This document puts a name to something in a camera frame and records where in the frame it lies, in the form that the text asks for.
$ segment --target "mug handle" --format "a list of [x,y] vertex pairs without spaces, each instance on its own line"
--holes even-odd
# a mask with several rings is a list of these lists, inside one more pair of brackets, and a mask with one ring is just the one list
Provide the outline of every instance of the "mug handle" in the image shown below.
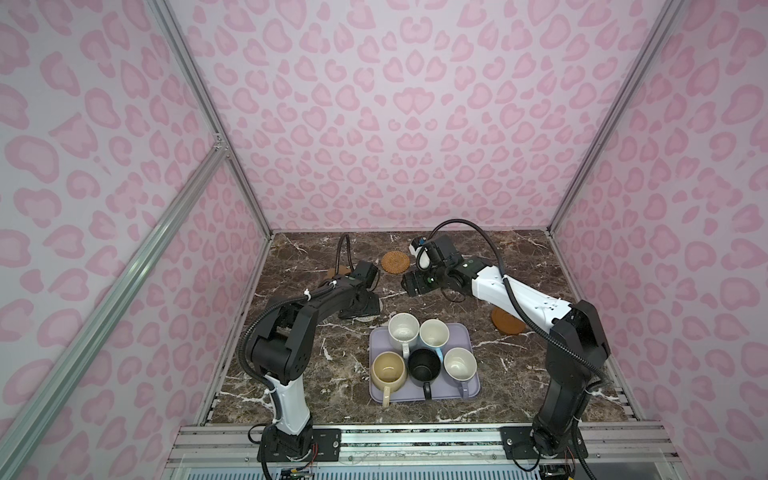
[[469,382],[459,383],[458,391],[462,394],[464,400],[469,400]]

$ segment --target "tray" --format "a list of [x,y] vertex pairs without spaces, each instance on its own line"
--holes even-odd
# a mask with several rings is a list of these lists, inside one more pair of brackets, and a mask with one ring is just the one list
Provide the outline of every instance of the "tray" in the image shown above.
[[[467,327],[461,323],[446,323],[448,331],[451,336],[448,343],[442,347],[442,353],[445,355],[450,349],[457,346],[461,346],[472,351],[472,342],[469,340],[469,331]],[[373,360],[384,352],[397,352],[389,344],[389,331],[386,326],[380,326],[371,330],[370,345],[369,345],[369,358],[368,367],[373,366]],[[448,383],[448,373],[445,369],[440,369],[440,376],[432,383],[432,399],[433,400],[445,400],[445,399],[460,399],[462,396],[458,392],[458,387]],[[378,403],[383,402],[384,392],[376,388],[373,382],[369,380],[369,391],[371,398]],[[471,380],[469,380],[469,398],[477,396],[480,393],[480,378],[475,374]],[[406,384],[403,385],[400,390],[394,392],[390,397],[390,402],[415,402],[425,401],[424,390],[421,387],[416,386],[411,382],[411,379],[406,380]]]

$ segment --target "black mug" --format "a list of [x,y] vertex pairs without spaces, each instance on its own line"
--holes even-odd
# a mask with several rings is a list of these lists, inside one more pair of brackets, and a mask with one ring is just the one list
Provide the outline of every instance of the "black mug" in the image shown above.
[[417,349],[408,357],[408,374],[412,382],[424,389],[424,399],[432,400],[430,384],[440,375],[440,357],[435,350]]

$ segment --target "diagonal metal bar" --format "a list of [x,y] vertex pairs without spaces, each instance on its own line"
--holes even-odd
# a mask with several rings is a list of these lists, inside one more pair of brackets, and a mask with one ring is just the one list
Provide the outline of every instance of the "diagonal metal bar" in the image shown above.
[[259,201],[256,198],[256,194],[253,192],[253,188],[246,177],[243,164],[240,162],[240,159],[237,157],[237,154],[231,146],[232,144],[227,136],[227,130],[224,128],[218,112],[216,112],[214,102],[205,86],[203,76],[200,74],[200,70],[190,53],[190,49],[184,39],[184,33],[176,19],[174,10],[168,5],[167,0],[146,0],[146,2],[157,19],[157,26],[160,27],[160,30],[163,32],[170,45],[170,50],[174,54],[174,57],[181,68],[181,73],[192,88],[192,94],[197,99],[197,103],[200,105],[206,122],[214,135],[216,135],[217,139],[223,142],[223,149],[227,152],[227,161],[231,163],[235,172],[237,186],[240,188],[240,191],[243,192],[248,206],[256,216],[262,233],[267,238],[271,237],[272,230],[270,229],[270,225],[267,222],[264,212],[259,205]]
[[208,152],[11,424],[0,443],[0,480],[12,480],[24,468],[225,157],[221,147],[214,147]]
[[557,231],[562,225],[565,216],[571,209],[571,205],[576,201],[581,186],[587,181],[592,167],[595,166],[600,158],[603,147],[616,130],[616,126],[624,112],[629,108],[632,97],[640,88],[646,73],[654,63],[667,38],[669,38],[676,24],[675,22],[682,17],[681,13],[684,11],[687,3],[688,0],[667,0],[661,7],[661,13],[656,18],[653,27],[651,27],[645,43],[643,43],[637,58],[635,58],[632,67],[627,73],[626,80],[624,80],[619,93],[614,99],[614,103],[611,104],[605,120],[603,120],[600,128],[598,128],[598,132],[589,145],[587,153],[584,155],[584,160],[576,171],[573,180],[568,185],[568,189],[565,191],[565,195],[563,195],[563,201],[560,202],[558,209],[552,216],[552,222],[547,228],[550,232]]

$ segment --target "pink wallpaper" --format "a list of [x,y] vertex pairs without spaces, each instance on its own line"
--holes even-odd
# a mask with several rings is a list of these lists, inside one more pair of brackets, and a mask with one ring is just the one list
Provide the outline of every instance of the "pink wallpaper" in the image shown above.
[[141,0],[0,6],[0,435],[211,142]]
[[173,0],[273,228],[547,225],[661,0]]
[[20,478],[157,478],[200,407],[264,239],[223,165]]
[[693,2],[557,233],[692,480],[768,473],[766,25]]

